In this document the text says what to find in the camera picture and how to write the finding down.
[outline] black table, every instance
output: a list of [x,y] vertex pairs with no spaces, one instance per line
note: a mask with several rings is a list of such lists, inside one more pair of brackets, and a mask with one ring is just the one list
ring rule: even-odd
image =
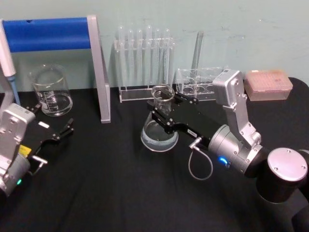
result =
[[[262,134],[262,145],[309,149],[309,88],[293,79],[286,101],[247,102],[249,120]],[[192,139],[180,134],[167,153],[154,153],[140,141],[149,112],[145,101],[119,103],[111,93],[112,123],[101,124],[93,89],[72,90],[73,109],[62,117],[37,118],[61,129],[74,118],[75,133],[60,145],[47,145],[39,156],[48,166],[24,181],[1,209],[0,231],[19,232],[291,232],[291,217],[308,203],[296,191],[282,204],[263,200],[255,180],[227,170],[216,157],[213,176],[194,180],[187,168]],[[22,105],[34,93],[21,93]],[[206,114],[226,123],[214,101],[201,102]],[[193,171],[206,175],[203,157]]]

